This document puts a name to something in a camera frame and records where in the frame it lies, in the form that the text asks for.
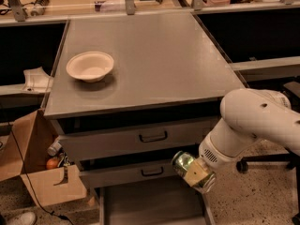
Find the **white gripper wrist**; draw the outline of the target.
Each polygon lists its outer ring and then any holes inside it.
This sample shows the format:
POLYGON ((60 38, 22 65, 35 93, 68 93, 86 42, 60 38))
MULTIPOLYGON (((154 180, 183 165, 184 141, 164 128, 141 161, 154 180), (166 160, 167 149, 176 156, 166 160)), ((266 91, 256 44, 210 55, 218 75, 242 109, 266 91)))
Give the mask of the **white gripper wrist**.
POLYGON ((209 180, 211 170, 221 168, 223 165, 233 162, 232 157, 223 155, 217 150, 208 133, 199 146, 199 156, 192 161, 187 168, 184 179, 191 187, 204 187, 209 180))

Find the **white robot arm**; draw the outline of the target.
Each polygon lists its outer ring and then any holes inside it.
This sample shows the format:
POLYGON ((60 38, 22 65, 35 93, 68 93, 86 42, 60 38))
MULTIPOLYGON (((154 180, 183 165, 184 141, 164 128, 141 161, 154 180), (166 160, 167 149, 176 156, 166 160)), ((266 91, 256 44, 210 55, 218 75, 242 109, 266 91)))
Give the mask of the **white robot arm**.
POLYGON ((221 119, 199 147, 199 157, 188 167, 186 182, 197 189, 214 184, 215 170, 261 139, 300 153, 300 113, 279 92, 232 90, 220 104, 221 119))

